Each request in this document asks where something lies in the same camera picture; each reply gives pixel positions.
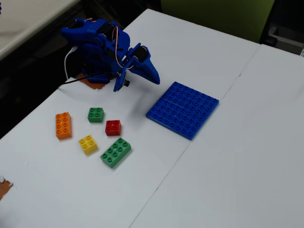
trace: green lego brick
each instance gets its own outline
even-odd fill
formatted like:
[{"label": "green lego brick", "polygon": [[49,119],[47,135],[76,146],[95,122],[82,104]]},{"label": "green lego brick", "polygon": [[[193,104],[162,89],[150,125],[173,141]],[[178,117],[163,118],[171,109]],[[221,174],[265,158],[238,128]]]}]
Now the green lego brick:
[{"label": "green lego brick", "polygon": [[104,110],[103,108],[90,108],[89,115],[87,119],[91,123],[101,123],[104,119]]},{"label": "green lego brick", "polygon": [[100,158],[104,163],[113,168],[130,150],[131,145],[122,138],[119,138]]}]

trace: red lego brick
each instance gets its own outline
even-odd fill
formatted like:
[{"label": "red lego brick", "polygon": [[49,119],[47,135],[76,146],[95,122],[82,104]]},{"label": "red lego brick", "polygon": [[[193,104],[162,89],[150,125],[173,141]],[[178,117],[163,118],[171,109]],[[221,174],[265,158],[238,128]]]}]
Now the red lego brick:
[{"label": "red lego brick", "polygon": [[107,136],[120,135],[122,125],[119,120],[108,120],[106,122],[105,133]]}]

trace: white table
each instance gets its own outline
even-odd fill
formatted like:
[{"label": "white table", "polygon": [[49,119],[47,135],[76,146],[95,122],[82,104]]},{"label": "white table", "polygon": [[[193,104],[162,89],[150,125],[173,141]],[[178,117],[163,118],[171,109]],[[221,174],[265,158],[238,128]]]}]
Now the white table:
[{"label": "white table", "polygon": [[0,60],[79,0],[1,0]]},{"label": "white table", "polygon": [[[129,72],[130,86],[117,93],[114,81],[102,90],[64,85],[4,136],[0,175],[16,188],[0,202],[1,228],[128,228],[190,144],[147,119],[150,107],[174,81],[222,99],[260,47],[152,10],[125,31],[132,47],[149,48],[161,84]],[[88,122],[90,107],[103,107],[102,124]],[[55,114],[66,111],[73,138],[58,141]],[[100,155],[118,138],[104,132],[115,119],[132,151],[112,170]],[[99,151],[86,156],[78,140],[89,134]]]},{"label": "white table", "polygon": [[262,46],[131,228],[304,227],[303,72]]}]

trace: blue baseplate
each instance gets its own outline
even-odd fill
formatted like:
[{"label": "blue baseplate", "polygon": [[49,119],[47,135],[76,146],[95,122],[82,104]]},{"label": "blue baseplate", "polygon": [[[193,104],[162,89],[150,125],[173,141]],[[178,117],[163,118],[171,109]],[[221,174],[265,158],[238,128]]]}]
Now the blue baseplate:
[{"label": "blue baseplate", "polygon": [[219,100],[174,82],[146,117],[192,140]]}]

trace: blue robotic arm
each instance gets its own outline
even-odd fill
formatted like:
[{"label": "blue robotic arm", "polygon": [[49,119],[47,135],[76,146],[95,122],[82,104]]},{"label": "blue robotic arm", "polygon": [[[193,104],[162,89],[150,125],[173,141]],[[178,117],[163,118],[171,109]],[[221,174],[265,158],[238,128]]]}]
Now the blue robotic arm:
[{"label": "blue robotic arm", "polygon": [[160,83],[148,48],[139,43],[129,49],[129,35],[115,22],[76,19],[71,27],[63,28],[61,34],[69,44],[78,46],[85,62],[83,72],[87,76],[96,76],[89,78],[90,82],[108,83],[118,74],[114,86],[116,92],[129,85],[125,73],[130,70],[155,84]]}]

